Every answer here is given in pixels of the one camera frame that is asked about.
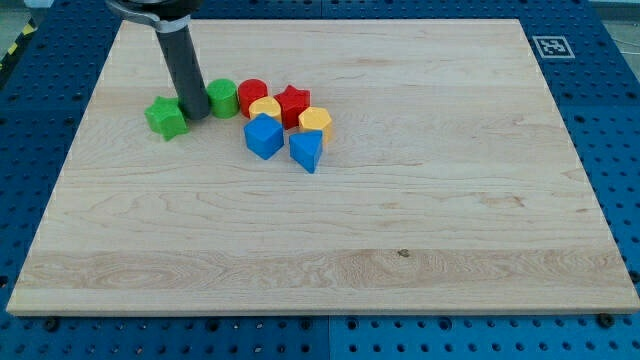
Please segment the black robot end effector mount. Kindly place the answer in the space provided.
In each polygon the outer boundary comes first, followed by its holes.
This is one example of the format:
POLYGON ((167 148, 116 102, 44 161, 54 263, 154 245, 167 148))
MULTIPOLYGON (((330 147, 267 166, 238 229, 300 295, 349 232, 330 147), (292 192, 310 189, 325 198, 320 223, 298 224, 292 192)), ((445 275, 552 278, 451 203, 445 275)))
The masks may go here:
POLYGON ((105 0, 105 5, 125 21, 145 25, 159 33, 186 27, 204 0, 105 0))

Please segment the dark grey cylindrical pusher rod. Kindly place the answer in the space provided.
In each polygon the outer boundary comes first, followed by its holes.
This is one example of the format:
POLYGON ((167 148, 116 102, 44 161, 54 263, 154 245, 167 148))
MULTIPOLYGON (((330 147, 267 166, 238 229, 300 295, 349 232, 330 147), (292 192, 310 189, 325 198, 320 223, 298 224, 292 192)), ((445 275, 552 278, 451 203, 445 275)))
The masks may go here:
POLYGON ((210 113, 209 97, 188 26, 167 33, 156 33, 169 70, 178 104, 191 120, 201 120, 210 113))

